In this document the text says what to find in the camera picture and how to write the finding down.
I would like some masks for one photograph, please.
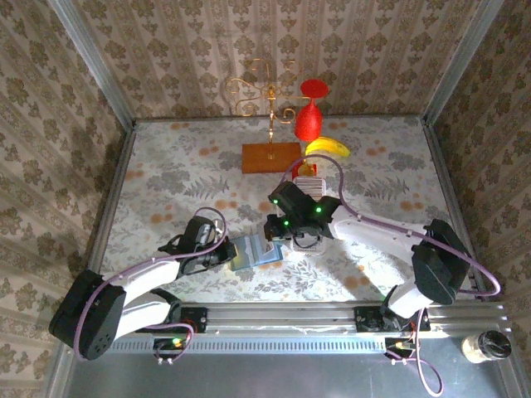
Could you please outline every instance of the red object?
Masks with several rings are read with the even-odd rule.
[[[315,104],[316,98],[323,98],[329,93],[329,87],[321,80],[310,79],[300,85],[302,94],[310,97],[309,104],[300,110],[295,121],[295,135],[298,139],[311,142],[321,135],[323,114]]]

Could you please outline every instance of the metal corner post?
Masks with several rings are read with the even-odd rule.
[[[134,124],[133,113],[122,94],[119,82],[110,73],[76,6],[71,0],[50,0],[49,3],[83,57],[90,73],[96,80],[96,84],[109,101],[109,105],[119,122],[125,131],[131,131]]]
[[[427,124],[424,120],[421,122],[424,134],[426,135],[426,141],[430,147],[431,158],[433,159],[433,164],[437,176],[439,177],[439,182],[441,183],[442,193],[445,197],[446,205],[448,206],[451,223],[455,228],[456,234],[461,238],[466,249],[470,252],[470,255],[475,258],[474,247],[472,246],[468,230],[465,226],[465,220],[463,219],[463,215],[459,208],[457,196],[455,195],[454,187],[451,183],[450,174],[448,173],[448,168],[446,167],[445,159],[442,155],[441,147],[439,146],[439,141],[437,141],[437,136],[432,126]],[[475,282],[477,283],[478,290],[484,292],[486,287],[481,272],[476,268],[472,268],[472,273]]]
[[[120,153],[116,170],[114,171],[112,185],[107,196],[100,225],[98,226],[95,245],[89,258],[88,268],[95,272],[99,272],[100,270],[107,241],[109,240],[110,228],[113,224],[114,214],[118,206],[119,194],[124,185],[125,173],[127,172],[129,159],[133,152],[135,138],[135,131],[129,131],[125,136],[124,146],[122,147],[122,152]],[[63,397],[73,361],[74,354],[70,347],[62,342],[59,343],[52,356],[51,365],[48,367],[45,385],[42,390],[42,396],[44,398]]]
[[[472,56],[474,56],[475,51],[483,41],[485,34],[503,4],[503,0],[481,0],[470,25],[455,50],[448,68],[422,115],[428,125],[435,125],[437,118],[444,109],[446,102],[450,99],[466,67],[470,64]]]

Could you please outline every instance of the wooden block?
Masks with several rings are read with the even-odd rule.
[[[285,172],[301,156],[299,143],[244,143],[241,146],[241,172]]]

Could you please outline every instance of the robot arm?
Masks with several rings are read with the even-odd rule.
[[[216,227],[207,218],[194,216],[182,235],[158,248],[170,255],[193,254],[217,243]],[[107,284],[90,307],[80,335],[80,354],[89,360],[103,355],[116,339],[127,333],[159,323],[180,320],[177,298],[162,289],[188,274],[202,272],[236,257],[236,247],[225,238],[213,251],[180,261],[153,259],[140,270]],[[74,281],[50,322],[50,333],[70,347],[81,313],[90,296],[111,275],[82,272]]]
[[[467,253],[446,222],[434,220],[429,226],[423,226],[377,216],[370,216],[375,221],[373,223],[363,222],[363,216],[352,214],[339,199],[322,197],[314,201],[292,182],[281,183],[269,199],[285,215],[268,215],[264,226],[268,240],[289,240],[308,234],[357,241],[395,255],[413,267],[415,278],[395,287],[381,307],[384,320],[394,328],[407,325],[418,310],[430,303],[454,303],[469,263],[416,236],[428,235]]]

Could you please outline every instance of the jar lid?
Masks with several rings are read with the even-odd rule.
[[[478,345],[481,352],[488,358],[503,359],[512,352],[511,342],[507,336],[496,330],[481,333],[478,337]]]

